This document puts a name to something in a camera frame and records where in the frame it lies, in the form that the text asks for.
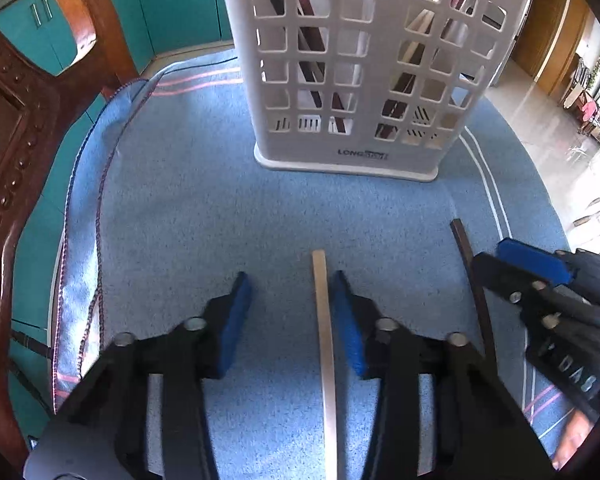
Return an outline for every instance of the tiled floor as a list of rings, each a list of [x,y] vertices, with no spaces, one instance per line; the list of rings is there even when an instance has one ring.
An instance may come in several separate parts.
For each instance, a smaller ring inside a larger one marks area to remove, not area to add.
[[[528,151],[549,192],[572,249],[600,252],[600,218],[580,227],[573,221],[591,214],[600,197],[600,147],[578,134],[578,123],[550,99],[513,61],[487,98]]]

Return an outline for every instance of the carved wooden chair leg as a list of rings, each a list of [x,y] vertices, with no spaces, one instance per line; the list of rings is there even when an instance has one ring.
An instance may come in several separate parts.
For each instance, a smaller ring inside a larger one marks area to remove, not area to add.
[[[78,55],[53,77],[0,32],[0,452],[22,470],[27,446],[8,391],[15,248],[64,134],[102,92],[138,77],[110,0],[58,0]]]

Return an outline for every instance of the cabinet handle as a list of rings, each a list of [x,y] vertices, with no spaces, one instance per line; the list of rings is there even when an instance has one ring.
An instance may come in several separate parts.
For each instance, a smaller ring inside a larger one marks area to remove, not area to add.
[[[36,28],[42,27],[42,21],[40,20],[40,15],[38,14],[38,8],[36,7],[36,4],[31,4],[29,7],[33,15],[33,21],[36,22]]]
[[[42,4],[45,6],[46,18],[51,21],[54,16],[51,13],[51,7],[49,7],[49,0],[42,0]]]

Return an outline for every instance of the laundry basket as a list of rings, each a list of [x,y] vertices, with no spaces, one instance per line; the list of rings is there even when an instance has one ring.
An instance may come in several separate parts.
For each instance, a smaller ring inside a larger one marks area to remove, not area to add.
[[[529,0],[226,0],[267,168],[429,181]]]

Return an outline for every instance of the teal cabinet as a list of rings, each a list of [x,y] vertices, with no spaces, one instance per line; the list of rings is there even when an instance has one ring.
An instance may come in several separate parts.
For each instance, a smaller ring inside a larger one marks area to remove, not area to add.
[[[33,64],[55,75],[62,66],[42,30],[43,19],[35,0],[17,0],[0,11],[0,31]]]
[[[43,22],[42,33],[46,35],[51,43],[53,50],[58,56],[58,61],[64,70],[70,66],[78,55],[78,49],[75,44],[74,35],[69,27],[69,22],[64,17],[60,6],[56,0],[33,0],[36,8],[39,9],[40,19]],[[104,98],[98,95],[87,109],[87,115],[91,121],[96,121],[100,111],[105,105]]]
[[[17,321],[13,321],[11,327],[46,344],[46,329],[27,326]],[[50,406],[49,361],[15,341],[11,341],[9,357],[24,371]],[[22,435],[25,438],[28,435],[40,437],[49,422],[48,415],[11,373],[9,373],[9,398]]]
[[[216,0],[140,0],[156,54],[220,40]]]
[[[136,69],[141,73],[154,57],[154,48],[146,28],[140,0],[111,1],[120,18],[120,25]]]
[[[41,196],[20,235],[13,268],[12,317],[46,329],[62,211]]]
[[[233,36],[231,34],[231,25],[229,24],[229,15],[226,13],[226,4],[224,3],[224,0],[216,0],[216,6],[218,7],[220,38],[223,41],[232,40]]]
[[[56,158],[46,178],[42,195],[59,211],[64,212],[66,192],[69,180],[74,170],[75,158],[80,151],[84,137],[89,133],[93,123],[86,114],[83,114],[64,135],[62,144],[58,148]]]

